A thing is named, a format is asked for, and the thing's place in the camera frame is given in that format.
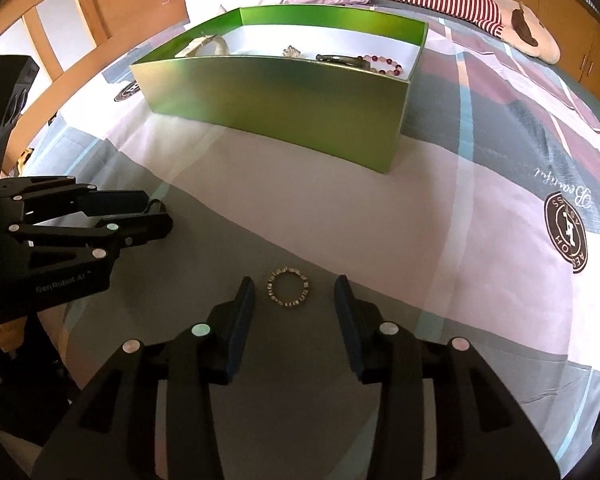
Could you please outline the green cardboard box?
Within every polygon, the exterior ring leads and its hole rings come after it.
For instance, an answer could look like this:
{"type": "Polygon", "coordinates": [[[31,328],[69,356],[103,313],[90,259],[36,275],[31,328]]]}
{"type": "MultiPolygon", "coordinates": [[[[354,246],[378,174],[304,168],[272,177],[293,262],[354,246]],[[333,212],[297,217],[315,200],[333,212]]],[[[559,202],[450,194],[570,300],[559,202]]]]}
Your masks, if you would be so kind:
{"type": "Polygon", "coordinates": [[[240,8],[205,21],[132,66],[158,114],[208,122],[389,171],[428,25],[350,6],[240,8]],[[174,58],[193,39],[221,35],[223,56],[174,58]],[[300,58],[284,58],[293,46],[300,58]],[[317,62],[360,56],[370,70],[317,62]]]}

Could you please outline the white wrist watch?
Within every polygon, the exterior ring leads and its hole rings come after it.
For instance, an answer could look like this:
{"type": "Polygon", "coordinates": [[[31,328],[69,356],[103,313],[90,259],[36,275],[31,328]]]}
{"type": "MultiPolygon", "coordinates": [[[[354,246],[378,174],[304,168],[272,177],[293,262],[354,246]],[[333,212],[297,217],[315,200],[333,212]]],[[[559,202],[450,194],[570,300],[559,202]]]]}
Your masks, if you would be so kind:
{"type": "Polygon", "coordinates": [[[223,56],[230,54],[230,47],[221,35],[200,36],[193,39],[174,58],[196,58],[199,55],[223,56]]]}

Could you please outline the wooden bed frame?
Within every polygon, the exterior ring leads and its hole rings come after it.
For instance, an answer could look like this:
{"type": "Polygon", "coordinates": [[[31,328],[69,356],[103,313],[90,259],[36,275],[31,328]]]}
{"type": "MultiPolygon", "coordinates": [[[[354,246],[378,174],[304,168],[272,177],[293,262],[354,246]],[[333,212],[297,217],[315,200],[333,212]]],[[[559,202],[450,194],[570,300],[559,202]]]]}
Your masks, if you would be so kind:
{"type": "Polygon", "coordinates": [[[181,23],[184,0],[1,0],[0,54],[40,66],[3,162],[16,166],[46,122],[109,64],[181,23]]]}

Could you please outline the striped plush doll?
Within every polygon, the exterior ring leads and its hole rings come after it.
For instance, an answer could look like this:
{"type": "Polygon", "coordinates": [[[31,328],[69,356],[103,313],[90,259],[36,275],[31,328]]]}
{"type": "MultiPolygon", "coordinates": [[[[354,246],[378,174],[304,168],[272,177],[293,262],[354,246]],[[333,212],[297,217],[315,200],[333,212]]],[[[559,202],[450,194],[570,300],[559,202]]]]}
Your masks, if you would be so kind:
{"type": "Polygon", "coordinates": [[[525,4],[515,0],[392,0],[459,18],[509,46],[555,65],[560,49],[548,29],[525,4]]]}

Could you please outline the patchwork bed cover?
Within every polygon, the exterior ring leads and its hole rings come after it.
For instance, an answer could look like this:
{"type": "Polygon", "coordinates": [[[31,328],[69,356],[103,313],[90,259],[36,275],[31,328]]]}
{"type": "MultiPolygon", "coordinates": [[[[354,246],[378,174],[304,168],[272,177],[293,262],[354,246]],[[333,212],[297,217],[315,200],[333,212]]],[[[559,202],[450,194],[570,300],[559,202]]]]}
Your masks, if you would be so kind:
{"type": "Polygon", "coordinates": [[[42,322],[76,382],[123,341],[174,338],[257,286],[242,367],[212,391],[230,479],[362,479],[379,403],[350,369],[332,288],[435,342],[468,339],[561,472],[600,412],[600,102],[558,68],[430,16],[386,174],[157,115],[89,82],[26,174],[141,188],[174,221],[110,289],[42,322]]]}

